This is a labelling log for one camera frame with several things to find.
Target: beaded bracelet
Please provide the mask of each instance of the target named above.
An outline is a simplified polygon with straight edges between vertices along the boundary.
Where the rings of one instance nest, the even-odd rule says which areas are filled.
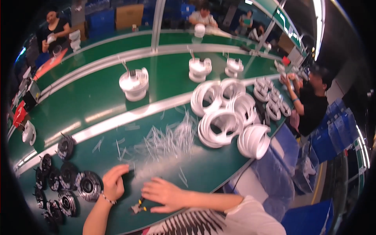
[[[106,201],[108,201],[109,203],[115,205],[116,204],[116,201],[111,201],[110,199],[108,199],[104,194],[103,194],[103,190],[102,192],[100,192],[102,194],[102,196],[105,198]]]

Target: wire cutter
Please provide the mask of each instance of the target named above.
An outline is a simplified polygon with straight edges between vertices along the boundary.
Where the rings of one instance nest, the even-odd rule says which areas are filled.
[[[133,211],[135,214],[137,214],[140,211],[148,211],[149,208],[142,206],[142,203],[144,202],[144,200],[145,198],[140,197],[140,199],[138,200],[138,203],[134,206],[131,206],[130,210]]]

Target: person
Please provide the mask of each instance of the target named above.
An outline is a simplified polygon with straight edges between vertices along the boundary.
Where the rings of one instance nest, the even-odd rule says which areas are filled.
[[[128,171],[129,166],[121,164],[103,176],[103,194],[85,221],[83,235],[105,234],[108,214],[113,206],[111,201],[115,202],[123,195],[124,185],[121,176]],[[184,234],[193,234],[191,232],[197,230],[200,230],[201,234],[204,234],[204,230],[211,230],[207,234],[219,235],[286,234],[284,227],[267,214],[261,203],[251,196],[182,190],[157,177],[152,178],[151,182],[144,183],[141,196],[162,205],[150,208],[150,213],[171,213],[188,209],[145,229],[143,234],[171,234],[172,230],[178,229],[176,226],[183,227],[179,231],[186,231]]]
[[[251,28],[253,24],[252,11],[249,10],[246,15],[242,15],[239,18],[239,26],[235,30],[236,34],[245,35],[248,28]]]
[[[330,73],[326,68],[315,65],[311,68],[309,82],[305,85],[295,74],[281,76],[281,80],[286,85],[295,107],[295,111],[291,112],[290,125],[301,137],[307,138],[320,124],[329,105],[326,91],[332,85]],[[293,82],[296,94],[290,81]]]
[[[203,24],[205,26],[212,26],[214,28],[218,27],[217,22],[210,14],[209,5],[205,3],[202,5],[200,11],[195,11],[189,16],[188,21],[193,25]]]
[[[60,45],[63,49],[68,47],[67,36],[70,33],[70,27],[66,18],[58,18],[57,9],[54,7],[47,10],[46,20],[48,27],[43,33],[42,52],[48,52],[51,55],[57,45]],[[47,37],[51,34],[53,34],[56,40],[48,44]]]

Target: black circular component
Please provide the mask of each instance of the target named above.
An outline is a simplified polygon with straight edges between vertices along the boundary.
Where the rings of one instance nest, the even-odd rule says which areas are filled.
[[[58,225],[56,224],[56,222],[53,219],[53,217],[51,216],[51,214],[48,213],[47,211],[45,211],[45,212],[43,212],[42,215],[44,217],[44,220],[47,222],[50,231],[53,232],[53,233],[58,233],[59,232]]]
[[[36,187],[34,195],[36,202],[38,203],[38,207],[41,209],[46,209],[46,198],[43,191]]]
[[[70,162],[65,162],[60,168],[60,184],[64,189],[76,190],[74,181],[77,177],[77,167]]]
[[[46,204],[47,204],[47,211],[50,213],[53,220],[57,224],[62,225],[64,222],[64,218],[59,207],[59,202],[56,200],[49,200]]]
[[[41,170],[44,176],[47,176],[50,173],[51,165],[52,165],[51,155],[49,154],[44,155],[44,157],[41,158],[41,161],[39,163],[39,169]]]
[[[80,196],[88,202],[96,202],[101,192],[99,177],[92,171],[78,173],[75,185]]]
[[[72,157],[75,144],[76,142],[71,135],[65,135],[64,138],[59,141],[58,155],[63,161],[69,160]]]
[[[68,190],[59,192],[60,209],[64,215],[75,217],[77,213],[76,202],[73,195]]]
[[[136,76],[136,70],[131,70],[131,71],[129,71],[129,75],[130,75],[131,77]]]
[[[58,191],[60,187],[60,172],[59,169],[53,167],[50,170],[50,175],[48,177],[48,185],[52,191]]]
[[[42,171],[39,167],[36,168],[35,170],[35,184],[36,187],[40,190],[44,189],[45,186],[45,178],[44,175],[42,174]]]

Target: blue plastic bin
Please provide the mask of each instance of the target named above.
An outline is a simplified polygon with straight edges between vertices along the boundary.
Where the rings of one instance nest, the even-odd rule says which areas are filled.
[[[308,180],[304,177],[305,162],[309,158],[312,168],[315,170],[314,175],[309,175]],[[298,161],[296,163],[295,175],[292,177],[296,187],[303,193],[312,193],[315,188],[315,181],[318,172],[319,161],[315,150],[310,149],[310,143],[304,144],[300,149]]]

